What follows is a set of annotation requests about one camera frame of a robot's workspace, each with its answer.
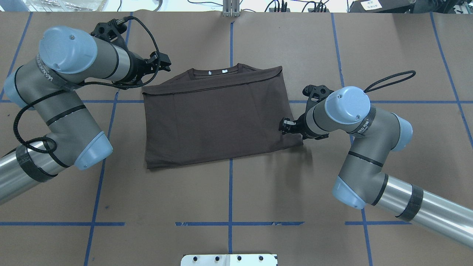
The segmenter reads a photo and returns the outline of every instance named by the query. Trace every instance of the white surface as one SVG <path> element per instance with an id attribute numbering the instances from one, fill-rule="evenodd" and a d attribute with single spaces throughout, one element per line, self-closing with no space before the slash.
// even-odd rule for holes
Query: white surface
<path id="1" fill-rule="evenodd" d="M 181 260 L 181 266 L 277 266 L 278 260 L 273 254 L 225 254 L 225 255 L 186 255 Z"/>
<path id="2" fill-rule="evenodd" d="M 360 4 L 363 6 L 363 8 L 366 11 L 383 8 L 383 6 L 381 6 L 378 0 L 364 1 L 364 2 L 361 2 Z"/>
<path id="3" fill-rule="evenodd" d="M 193 2 L 203 2 L 212 0 L 191 0 Z M 216 3 L 223 3 L 222 0 L 214 0 Z M 266 6 L 271 0 L 243 0 L 240 5 L 240 9 L 252 9 L 257 12 L 263 12 Z M 291 12 L 300 12 L 304 7 L 305 3 L 297 1 L 288 1 L 288 8 Z M 347 1 L 346 0 L 329 0 L 327 8 L 330 12 L 347 12 Z M 104 11 L 117 11 L 120 6 L 120 0 L 108 0 L 104 6 Z M 156 0 L 123 0 L 120 11 L 137 11 L 140 9 L 154 10 L 158 7 Z M 308 8 L 313 8 L 313 4 L 308 4 Z M 222 11 L 222 7 L 214 4 L 191 4 L 187 0 L 163 0 L 163 5 L 159 11 Z"/>

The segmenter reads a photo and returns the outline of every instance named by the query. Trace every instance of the universal robots logo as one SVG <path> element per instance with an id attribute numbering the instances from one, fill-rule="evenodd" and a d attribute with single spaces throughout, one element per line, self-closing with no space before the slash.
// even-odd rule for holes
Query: universal robots logo
<path id="1" fill-rule="evenodd" d="M 48 67 L 44 65 L 43 60 L 39 57 L 39 54 L 36 56 L 36 64 L 38 65 L 39 70 L 43 73 L 44 77 L 49 81 L 53 81 L 53 77 L 49 74 Z"/>

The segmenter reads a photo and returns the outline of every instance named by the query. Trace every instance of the white paper label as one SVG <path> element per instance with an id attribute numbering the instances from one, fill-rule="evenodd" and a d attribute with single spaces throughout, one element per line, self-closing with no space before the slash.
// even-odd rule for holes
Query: white paper label
<path id="1" fill-rule="evenodd" d="M 365 10 L 375 10 L 383 8 L 378 0 L 364 1 L 361 5 Z"/>

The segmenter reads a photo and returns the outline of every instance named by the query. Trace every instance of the black fabric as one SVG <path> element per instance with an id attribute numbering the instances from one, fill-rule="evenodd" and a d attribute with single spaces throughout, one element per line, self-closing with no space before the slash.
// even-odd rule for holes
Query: black fabric
<path id="1" fill-rule="evenodd" d="M 241 157 L 302 145 L 282 135 L 292 117 L 282 67 L 237 64 L 227 69 L 190 69 L 143 88 L 148 169 Z"/>

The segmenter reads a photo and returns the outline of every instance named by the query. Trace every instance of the blue joint cap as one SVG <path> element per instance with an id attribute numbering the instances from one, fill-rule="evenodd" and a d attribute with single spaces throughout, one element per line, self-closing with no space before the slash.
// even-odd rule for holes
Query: blue joint cap
<path id="1" fill-rule="evenodd" d="M 85 170 L 101 160 L 107 158 L 112 154 L 113 147 L 105 136 L 105 133 L 100 132 L 95 138 L 87 145 L 87 147 L 80 153 L 74 165 L 79 170 Z"/>
<path id="2" fill-rule="evenodd" d="M 60 73 L 75 74 L 89 68 L 97 57 L 97 44 L 87 32 L 66 26 L 54 26 L 39 41 L 43 62 Z"/>
<path id="3" fill-rule="evenodd" d="M 327 115 L 339 124 L 361 122 L 369 113 L 371 102 L 362 89 L 344 87 L 331 93 L 325 100 Z"/>
<path id="4" fill-rule="evenodd" d="M 20 108 L 23 108 L 27 104 L 18 93 L 17 82 L 16 82 L 18 69 L 7 77 L 7 79 L 5 80 L 5 84 L 3 85 L 3 90 L 5 91 L 5 94 L 7 95 L 8 99 L 10 99 L 10 101 L 16 103 Z"/>
<path id="5" fill-rule="evenodd" d="M 337 177 L 332 194 L 339 201 L 355 209 L 363 209 L 366 202 L 363 201 L 340 177 Z"/>
<path id="6" fill-rule="evenodd" d="M 412 139 L 412 125 L 407 120 L 400 118 L 395 113 L 392 113 L 397 117 L 399 121 L 399 140 L 397 141 L 396 146 L 392 149 L 392 151 L 400 151 L 406 147 Z"/>

